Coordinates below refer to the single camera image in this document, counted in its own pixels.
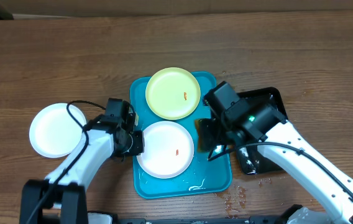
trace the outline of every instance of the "white plate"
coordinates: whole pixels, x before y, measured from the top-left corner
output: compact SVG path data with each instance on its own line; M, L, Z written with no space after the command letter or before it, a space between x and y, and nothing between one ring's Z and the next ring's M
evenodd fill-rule
M146 173L166 179L178 176L189 167L195 146L182 125L159 121L144 130L144 139L144 152L137 160Z
M30 125L30 143L40 155L58 158L72 152L79 143L81 128L70 117L66 103L56 103L44 108L33 119ZM84 126L86 120L83 112L70 105L72 115Z

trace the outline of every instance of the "wooden surface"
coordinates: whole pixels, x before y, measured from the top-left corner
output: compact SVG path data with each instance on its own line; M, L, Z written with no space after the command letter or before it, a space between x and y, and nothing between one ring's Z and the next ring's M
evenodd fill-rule
M138 16L353 9L353 0L0 0L12 14Z
M30 146L42 108L129 99L136 78L172 66L209 71L237 91L277 87L300 133L353 178L353 11L0 21L0 223L17 223L22 186L63 160ZM322 210L288 174L246 176L231 161L227 191L158 200L135 192L131 158L107 161L88 208L151 219L281 214L294 203Z

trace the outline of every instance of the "cable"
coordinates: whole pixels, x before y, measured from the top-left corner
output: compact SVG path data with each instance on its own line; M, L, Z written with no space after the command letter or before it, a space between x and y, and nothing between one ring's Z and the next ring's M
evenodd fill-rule
M330 176L330 178L332 178L332 180L334 180L337 185L339 185L344 192L346 192L349 196L350 196L350 200L353 200L353 192L351 192L334 174L332 174L330 172L330 170L328 170L322 163L320 163L317 159L315 159L313 156L309 155L308 153L306 153L304 150L301 149L297 149L293 146L289 146L286 144L282 144L282 143L277 143L277 142L256 142L256 143L252 143L252 144L246 144L243 147L250 147L250 146L277 146L277 147L282 147L285 149L289 149L292 151L297 152L299 155L305 156L306 158L308 158L310 161L312 161L313 163L315 163L316 165L318 165L320 167L320 169L322 169L328 176Z
M67 174L67 172L74 166L74 164L78 161L78 159L83 155L83 153L85 152L85 150L88 147L89 144L89 137L88 137L88 133L87 130L83 127L83 125L72 115L72 113L70 112L69 106L74 104L74 103L87 103L89 105L93 105L93 106L97 106L98 108L101 108L103 110L106 110L105 107L97 104L97 103L93 103L90 101L85 101L85 100L75 100L75 101L71 101L66 105L66 110L67 113L70 115L70 117L78 124L78 126L83 130L83 133L85 135L85 143L84 146L82 148L82 150L78 153L78 155L73 159L73 161L69 164L69 166L66 167L66 169L64 169L62 171L62 173L59 175L59 177L53 182L53 184L48 188L48 190L46 191L46 193L42 196L42 198L39 200L39 202L37 203L37 205L34 207L33 212L30 214L30 217L27 219L26 224L29 224L30 221L32 220L34 214L42 207L42 205L45 203L45 201L48 199L48 197L50 196L50 194L53 192L53 190L55 189L55 187L58 185L59 181ZM97 123L100 119L101 119L102 115L97 116L93 122Z

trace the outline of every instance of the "yellow plate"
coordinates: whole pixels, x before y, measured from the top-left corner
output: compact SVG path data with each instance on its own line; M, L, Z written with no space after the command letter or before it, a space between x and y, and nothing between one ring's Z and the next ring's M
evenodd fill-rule
M181 119L196 109L200 101L197 79L182 68L164 68L146 86L146 102L159 117Z

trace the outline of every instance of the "blue tray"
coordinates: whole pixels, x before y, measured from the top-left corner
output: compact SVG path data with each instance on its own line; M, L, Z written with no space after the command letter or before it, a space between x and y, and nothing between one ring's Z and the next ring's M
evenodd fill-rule
M208 153L197 152L198 135L194 121L199 118L211 117L209 108L204 106L202 102L203 96L216 86L216 79L208 72L193 72L192 74L200 85L200 103L192 114L175 122L189 131L195 144L195 155L186 171L170 179L158 179L148 175L134 157L134 186L137 193L143 198L153 199L220 192L227 189L232 182L229 155L208 162ZM163 121L150 110L146 103L145 90L149 79L150 77L139 78L132 83L130 88L131 104L139 115L138 129L141 130L153 123Z

